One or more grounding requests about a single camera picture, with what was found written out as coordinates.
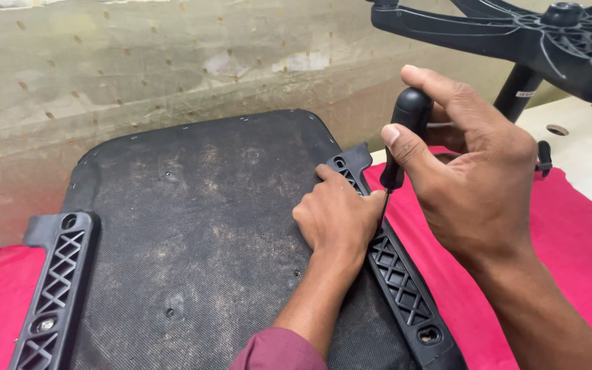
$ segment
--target screw hole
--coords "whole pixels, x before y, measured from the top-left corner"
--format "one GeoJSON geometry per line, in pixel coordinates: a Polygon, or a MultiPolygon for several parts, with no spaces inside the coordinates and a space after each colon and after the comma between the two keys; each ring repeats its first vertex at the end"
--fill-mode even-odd
{"type": "Polygon", "coordinates": [[[344,158],[340,156],[335,157],[333,159],[333,162],[335,163],[335,166],[337,166],[340,169],[344,168],[344,166],[346,165],[346,161],[344,161],[344,158]]]}
{"type": "Polygon", "coordinates": [[[553,133],[554,135],[565,136],[570,133],[568,132],[568,130],[557,124],[548,124],[545,128],[547,129],[547,131],[553,133]]]}
{"type": "Polygon", "coordinates": [[[417,337],[424,344],[433,344],[440,341],[440,332],[435,326],[429,326],[417,333],[417,337]]]}
{"type": "Polygon", "coordinates": [[[63,221],[61,222],[61,229],[68,230],[72,229],[74,224],[77,223],[77,215],[76,214],[68,214],[67,216],[63,217],[63,221]]]}

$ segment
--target black plastic armrest bracket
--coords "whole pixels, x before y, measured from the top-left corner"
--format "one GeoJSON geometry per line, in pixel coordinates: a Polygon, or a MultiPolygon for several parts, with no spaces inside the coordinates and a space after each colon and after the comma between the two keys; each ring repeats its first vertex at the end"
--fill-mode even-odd
{"type": "MultiPolygon", "coordinates": [[[[341,173],[358,194],[367,196],[371,192],[362,175],[372,164],[367,143],[331,158],[326,164],[341,173]]],[[[428,287],[387,222],[370,242],[366,263],[374,272],[419,368],[467,369],[463,354],[437,311],[428,287]]]]}
{"type": "Polygon", "coordinates": [[[29,219],[24,244],[45,249],[45,264],[9,370],[67,369],[99,235],[93,213],[29,219]]]}

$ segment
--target sticker label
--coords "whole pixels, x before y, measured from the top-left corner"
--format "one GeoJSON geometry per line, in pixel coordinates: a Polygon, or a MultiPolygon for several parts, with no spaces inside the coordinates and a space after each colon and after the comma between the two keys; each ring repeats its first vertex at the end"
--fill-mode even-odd
{"type": "Polygon", "coordinates": [[[517,94],[515,94],[516,97],[532,97],[534,94],[536,94],[536,91],[518,91],[517,94]]]}

